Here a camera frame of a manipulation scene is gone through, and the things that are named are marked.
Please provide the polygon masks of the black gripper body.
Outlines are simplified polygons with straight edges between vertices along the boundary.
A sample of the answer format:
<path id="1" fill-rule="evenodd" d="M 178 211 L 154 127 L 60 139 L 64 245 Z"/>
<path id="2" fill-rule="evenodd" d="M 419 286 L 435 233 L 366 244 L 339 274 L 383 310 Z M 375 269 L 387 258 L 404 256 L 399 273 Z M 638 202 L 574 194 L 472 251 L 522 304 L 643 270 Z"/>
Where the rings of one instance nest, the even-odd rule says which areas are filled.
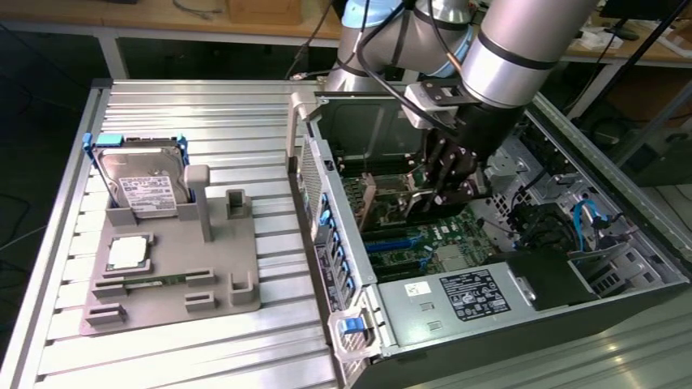
<path id="1" fill-rule="evenodd" d="M 524 107 L 498 108 L 480 103 L 463 105 L 456 112 L 455 141 L 478 156 L 491 156 L 523 117 Z"/>

